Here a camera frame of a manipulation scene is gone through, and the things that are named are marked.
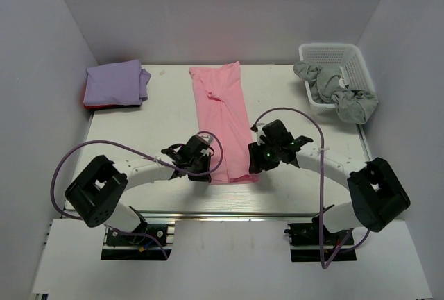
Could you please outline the pink t shirt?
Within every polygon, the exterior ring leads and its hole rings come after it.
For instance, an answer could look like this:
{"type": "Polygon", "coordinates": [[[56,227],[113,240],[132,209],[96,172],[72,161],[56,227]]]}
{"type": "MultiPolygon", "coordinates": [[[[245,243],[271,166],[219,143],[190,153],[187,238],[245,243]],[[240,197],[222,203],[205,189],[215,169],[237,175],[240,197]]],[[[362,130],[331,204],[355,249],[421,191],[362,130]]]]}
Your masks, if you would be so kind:
{"type": "Polygon", "coordinates": [[[198,127],[220,140],[215,144],[211,168],[212,184],[247,184],[259,180],[249,173],[248,145],[253,141],[241,88],[238,62],[218,68],[190,67],[198,127]]]}

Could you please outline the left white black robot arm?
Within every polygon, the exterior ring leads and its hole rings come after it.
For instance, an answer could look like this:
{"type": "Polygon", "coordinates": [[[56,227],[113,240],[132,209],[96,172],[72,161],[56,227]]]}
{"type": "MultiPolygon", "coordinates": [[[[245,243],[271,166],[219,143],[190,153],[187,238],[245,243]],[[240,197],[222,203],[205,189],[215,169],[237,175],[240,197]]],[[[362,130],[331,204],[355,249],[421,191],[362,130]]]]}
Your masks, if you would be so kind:
{"type": "Polygon", "coordinates": [[[65,191],[65,198],[88,227],[106,225],[123,233],[139,234],[147,223],[138,211],[120,202],[124,192],[158,181],[189,176],[191,181],[210,182],[213,138],[193,135],[186,144],[174,144],[161,150],[172,161],[172,167],[154,158],[137,158],[113,162],[96,156],[65,191]]]}

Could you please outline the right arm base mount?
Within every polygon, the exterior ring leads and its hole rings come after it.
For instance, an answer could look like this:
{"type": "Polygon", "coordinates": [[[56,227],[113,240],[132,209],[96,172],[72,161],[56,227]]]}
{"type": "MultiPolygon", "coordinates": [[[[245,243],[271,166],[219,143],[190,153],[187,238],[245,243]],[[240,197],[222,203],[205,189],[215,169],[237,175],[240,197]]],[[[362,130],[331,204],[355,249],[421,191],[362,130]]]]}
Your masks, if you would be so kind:
{"type": "MultiPolygon", "coordinates": [[[[293,263],[319,263],[320,245],[318,236],[318,227],[312,223],[292,223],[287,224],[284,234],[289,239],[291,262],[293,263]]],[[[347,231],[338,233],[328,233],[324,231],[323,245],[325,261],[330,259],[334,250],[347,235],[347,231]]],[[[357,260],[352,235],[345,241],[340,251],[334,257],[335,262],[352,262],[357,260]]]]}

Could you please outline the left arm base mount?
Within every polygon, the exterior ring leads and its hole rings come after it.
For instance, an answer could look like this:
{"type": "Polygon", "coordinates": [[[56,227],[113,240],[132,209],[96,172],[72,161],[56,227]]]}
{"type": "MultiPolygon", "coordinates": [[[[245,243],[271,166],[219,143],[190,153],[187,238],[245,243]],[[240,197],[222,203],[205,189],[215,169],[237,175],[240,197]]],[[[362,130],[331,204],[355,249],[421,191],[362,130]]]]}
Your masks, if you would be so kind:
{"type": "Polygon", "coordinates": [[[173,248],[174,221],[148,219],[140,235],[122,235],[106,227],[101,260],[109,261],[167,261],[173,248]]]}

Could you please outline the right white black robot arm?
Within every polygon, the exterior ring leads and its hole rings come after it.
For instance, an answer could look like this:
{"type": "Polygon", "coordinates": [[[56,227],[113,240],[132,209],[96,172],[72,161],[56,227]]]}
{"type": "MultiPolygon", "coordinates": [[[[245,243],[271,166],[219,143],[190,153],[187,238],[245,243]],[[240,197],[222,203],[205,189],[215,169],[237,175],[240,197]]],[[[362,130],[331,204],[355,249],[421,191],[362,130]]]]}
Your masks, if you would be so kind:
{"type": "Polygon", "coordinates": [[[356,227],[379,233],[403,213],[411,201],[389,163],[382,158],[362,161],[318,146],[310,137],[294,137],[280,120],[257,126],[257,141],[249,144],[249,172],[259,174],[282,163],[316,172],[350,193],[350,201],[324,208],[312,219],[325,233],[356,227]]]}

